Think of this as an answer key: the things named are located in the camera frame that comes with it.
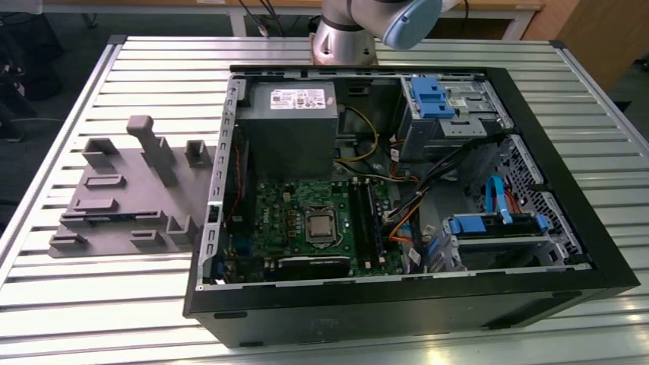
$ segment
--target table leg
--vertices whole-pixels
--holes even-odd
[[[232,36],[246,37],[246,11],[243,8],[235,8],[230,10],[228,16],[231,17]]]
[[[535,13],[536,11],[516,12],[516,17],[515,19],[512,19],[510,27],[507,27],[506,34],[503,35],[503,40],[520,40],[523,38]]]

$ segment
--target wooden desk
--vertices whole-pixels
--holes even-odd
[[[259,0],[244,0],[254,14],[267,14]],[[274,0],[278,14],[319,15],[322,0]],[[520,40],[538,11],[542,0],[470,0],[470,18],[511,21],[504,40]],[[246,37],[246,11],[239,0],[44,0],[48,13],[140,13],[140,14],[227,14],[232,35]],[[442,14],[446,18],[464,18],[466,4]]]

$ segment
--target power supply label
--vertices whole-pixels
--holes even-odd
[[[324,89],[275,89],[271,93],[271,109],[324,109]]]

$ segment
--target yellow wire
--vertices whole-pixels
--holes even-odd
[[[339,162],[355,162],[355,161],[360,161],[360,160],[368,158],[376,152],[376,149],[379,147],[379,133],[376,132],[375,125],[370,121],[370,118],[366,117],[366,115],[360,112],[360,110],[354,108],[352,106],[346,106],[346,108],[350,110],[354,110],[360,115],[362,119],[370,125],[370,128],[372,128],[372,132],[375,133],[375,144],[372,145],[372,149],[370,150],[370,152],[367,152],[363,156],[348,157],[348,158],[338,158],[336,159],[336,161],[339,161]]]

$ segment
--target green circuit board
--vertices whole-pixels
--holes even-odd
[[[403,273],[399,250],[386,253],[383,265],[375,268],[359,267],[347,184],[348,182],[259,184],[254,256],[347,256],[352,258],[351,276]],[[378,210],[390,209],[388,187],[383,182],[372,185],[372,194]],[[338,237],[336,242],[327,247],[308,242],[307,219],[314,211],[332,211],[335,214]]]

